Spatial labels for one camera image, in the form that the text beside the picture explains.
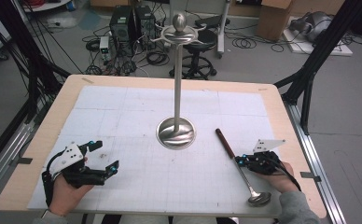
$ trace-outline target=spoon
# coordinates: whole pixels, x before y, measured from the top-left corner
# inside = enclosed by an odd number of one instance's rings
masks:
[[[221,130],[216,129],[216,135],[218,135],[219,140],[221,140],[222,145],[224,146],[225,150],[227,150],[228,155],[230,158],[234,161],[234,164],[236,165],[237,169],[239,170],[240,174],[244,178],[245,183],[247,184],[248,189],[250,190],[251,197],[248,199],[248,203],[253,207],[260,207],[268,204],[271,201],[271,194],[269,192],[260,192],[257,193],[253,190],[253,187],[251,186],[250,182],[248,181],[247,177],[244,175],[242,169],[240,168],[239,164],[237,164],[237,161],[235,159],[234,153],[230,148],[230,145],[228,144],[227,140],[225,139],[224,134],[222,134]]]

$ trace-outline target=grid paper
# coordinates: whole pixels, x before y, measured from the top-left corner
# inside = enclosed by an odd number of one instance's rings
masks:
[[[80,211],[237,217],[280,214],[279,193],[244,170],[255,191],[272,193],[264,207],[247,204],[249,190],[215,132],[221,129],[236,156],[252,154],[258,139],[273,139],[259,94],[182,90],[181,117],[193,123],[197,134],[185,149],[171,150],[157,140],[158,125],[173,116],[173,90],[87,86],[45,164],[71,142],[82,145],[90,140],[103,141],[102,148],[86,155],[91,169],[103,170],[119,160],[118,173],[104,186],[95,186],[77,207]],[[29,209],[47,208],[42,186],[39,180]]]

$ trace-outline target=metal rod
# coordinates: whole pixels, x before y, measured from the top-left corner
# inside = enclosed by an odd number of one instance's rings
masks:
[[[182,45],[175,46],[174,65],[174,132],[178,132],[180,126],[181,106],[181,76],[182,76]]]
[[[240,168],[239,164],[237,164],[237,161],[235,159],[234,153],[230,148],[230,145],[228,144],[227,140],[225,139],[224,134],[222,134],[221,130],[216,129],[216,135],[219,137],[219,140],[221,140],[222,145],[224,146],[225,150],[228,152],[228,155],[230,156],[230,158],[234,161],[234,164],[237,166],[237,169],[240,172],[240,175],[242,175],[245,183],[247,184],[247,187],[250,189],[250,192],[253,196],[255,196],[255,192],[253,190],[253,188],[251,187],[250,182],[248,181],[247,177],[245,176],[245,174],[243,173],[242,169]]]

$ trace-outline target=lab floor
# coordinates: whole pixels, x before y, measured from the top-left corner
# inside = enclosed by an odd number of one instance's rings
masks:
[[[51,15],[56,13],[68,12],[64,8],[50,12]],[[58,29],[52,35],[80,70],[85,71],[91,58],[82,37],[93,35],[93,31],[106,27],[110,14],[93,10],[89,5],[82,5],[71,15],[77,18],[77,25]],[[196,20],[196,17],[189,14],[188,19]],[[257,22],[256,19],[230,17],[227,32],[252,35],[255,27],[231,29],[254,25]],[[48,34],[45,34],[45,38],[56,64],[73,74],[80,74],[56,42]],[[275,83],[297,72],[309,57],[306,54],[292,53],[287,45],[274,46],[256,42],[254,48],[242,49],[232,43],[235,43],[233,39],[225,38],[225,53],[221,59],[217,57],[215,49],[203,54],[217,70],[217,75],[209,77],[209,81]],[[309,131],[345,220],[354,224],[362,223],[362,45],[352,43],[348,48],[353,52],[353,56],[328,57],[315,77]],[[130,76],[171,78],[168,72],[174,65],[173,54],[174,51],[171,49],[170,61],[167,64],[144,66]],[[141,61],[137,66],[145,64],[146,61]],[[280,92],[285,92],[286,88],[280,89]],[[0,135],[26,98],[27,90],[13,60],[0,61]],[[0,193],[12,170],[13,165],[0,180]],[[0,224],[31,223],[32,219],[40,214],[0,211]],[[77,224],[81,218],[80,214],[72,214],[69,221]],[[92,216],[89,216],[88,223],[91,222]],[[272,223],[272,220],[241,218],[240,223]],[[323,218],[322,223],[330,223],[330,219]]]

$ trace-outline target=white object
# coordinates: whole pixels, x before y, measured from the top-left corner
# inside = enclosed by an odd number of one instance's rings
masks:
[[[111,60],[111,52],[109,48],[109,36],[100,37],[100,53],[102,54],[102,59],[105,62]]]
[[[53,168],[50,169],[50,173],[59,173],[62,169],[83,159],[84,157],[77,144],[71,144],[65,149],[62,156],[56,159],[56,163],[54,164]]]
[[[290,17],[288,21],[288,26],[291,21],[296,20],[295,17]],[[313,43],[307,40],[307,38],[303,35],[298,35],[298,31],[290,31],[289,29],[285,28],[283,31],[283,35],[286,41],[289,41],[288,46],[293,53],[312,53],[314,47],[312,46]],[[353,52],[347,48],[341,41],[339,45],[332,50],[330,55],[338,55],[338,56],[352,56]]]
[[[253,149],[253,152],[264,152],[273,150],[275,147],[279,147],[284,144],[285,140],[263,140],[259,139],[256,146]]]

